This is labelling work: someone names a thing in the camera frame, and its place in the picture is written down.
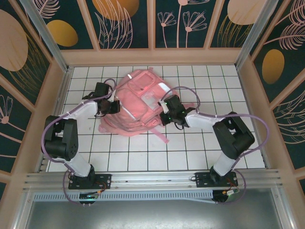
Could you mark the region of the pink backpack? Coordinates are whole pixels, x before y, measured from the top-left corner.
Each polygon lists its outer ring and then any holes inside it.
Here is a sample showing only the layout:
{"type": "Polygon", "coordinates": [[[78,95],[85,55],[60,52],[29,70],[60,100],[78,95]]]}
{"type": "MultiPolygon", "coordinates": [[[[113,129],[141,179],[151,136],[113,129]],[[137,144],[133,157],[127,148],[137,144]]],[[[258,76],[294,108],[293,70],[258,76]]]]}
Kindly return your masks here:
{"type": "Polygon", "coordinates": [[[102,117],[98,130],[127,137],[150,131],[167,144],[169,140],[156,127],[163,125],[160,114],[165,106],[160,105],[160,100],[171,95],[178,93],[152,68],[135,70],[116,87],[114,100],[119,101],[120,111],[102,117]]]}

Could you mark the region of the aluminium corner post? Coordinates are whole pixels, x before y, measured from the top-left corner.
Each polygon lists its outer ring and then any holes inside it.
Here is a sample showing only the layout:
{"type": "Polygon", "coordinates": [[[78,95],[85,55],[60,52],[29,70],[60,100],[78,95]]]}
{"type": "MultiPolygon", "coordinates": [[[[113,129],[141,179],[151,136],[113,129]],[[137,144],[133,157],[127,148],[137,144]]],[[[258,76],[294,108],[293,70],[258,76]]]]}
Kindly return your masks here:
{"type": "Polygon", "coordinates": [[[44,19],[51,19],[59,10],[59,0],[19,0],[19,2],[23,6],[25,13],[27,13],[29,22],[32,22],[56,62],[66,73],[68,64],[44,21],[44,19]]]}
{"type": "Polygon", "coordinates": [[[269,22],[270,17],[276,12],[276,7],[279,0],[266,0],[262,9],[260,10],[256,21],[254,22],[249,34],[247,35],[244,44],[240,50],[240,53],[235,61],[236,70],[239,71],[246,61],[251,49],[263,33],[266,24],[269,22]]]}

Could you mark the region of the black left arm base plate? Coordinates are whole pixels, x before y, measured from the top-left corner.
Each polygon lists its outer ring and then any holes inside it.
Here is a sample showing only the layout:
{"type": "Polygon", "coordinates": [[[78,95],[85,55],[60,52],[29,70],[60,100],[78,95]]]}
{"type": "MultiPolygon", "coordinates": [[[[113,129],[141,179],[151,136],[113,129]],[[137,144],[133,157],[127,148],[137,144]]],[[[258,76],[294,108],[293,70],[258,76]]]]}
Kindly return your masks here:
{"type": "Polygon", "coordinates": [[[92,177],[72,176],[69,179],[68,189],[70,190],[94,190],[110,189],[111,174],[96,174],[92,177]]]}

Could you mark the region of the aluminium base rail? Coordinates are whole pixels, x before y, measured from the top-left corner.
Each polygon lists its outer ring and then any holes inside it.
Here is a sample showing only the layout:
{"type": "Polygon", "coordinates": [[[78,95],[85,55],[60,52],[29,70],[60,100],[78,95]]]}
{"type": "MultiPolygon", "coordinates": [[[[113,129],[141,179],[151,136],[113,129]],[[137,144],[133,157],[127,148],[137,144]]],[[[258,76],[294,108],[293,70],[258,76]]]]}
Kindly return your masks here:
{"type": "MultiPolygon", "coordinates": [[[[191,177],[196,171],[163,172],[111,172],[111,190],[187,190],[195,189],[191,177]]],[[[32,173],[25,176],[22,184],[24,191],[61,191],[63,172],[32,173]]],[[[240,188],[243,188],[244,176],[247,188],[272,188],[283,185],[280,173],[276,169],[237,169],[236,176],[240,188]]]]}

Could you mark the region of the grey metal panel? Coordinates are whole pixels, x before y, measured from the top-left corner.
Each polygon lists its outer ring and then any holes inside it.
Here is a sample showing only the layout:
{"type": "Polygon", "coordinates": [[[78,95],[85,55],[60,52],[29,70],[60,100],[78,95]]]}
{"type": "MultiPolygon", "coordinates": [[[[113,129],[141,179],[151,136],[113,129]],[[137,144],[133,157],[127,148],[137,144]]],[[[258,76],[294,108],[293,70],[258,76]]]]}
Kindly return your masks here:
{"type": "Polygon", "coordinates": [[[105,201],[89,208],[35,202],[26,229],[284,229],[271,192],[250,189],[238,202],[105,201]]]}

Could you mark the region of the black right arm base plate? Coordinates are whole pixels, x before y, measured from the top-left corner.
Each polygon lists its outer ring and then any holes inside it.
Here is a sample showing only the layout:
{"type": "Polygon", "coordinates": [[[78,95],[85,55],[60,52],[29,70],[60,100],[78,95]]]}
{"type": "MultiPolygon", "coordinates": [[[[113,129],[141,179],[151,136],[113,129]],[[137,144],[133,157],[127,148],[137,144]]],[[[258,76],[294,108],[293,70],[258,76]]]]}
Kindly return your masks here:
{"type": "Polygon", "coordinates": [[[221,177],[217,173],[198,172],[195,173],[194,181],[197,187],[230,187],[238,186],[236,173],[231,171],[221,177]]]}

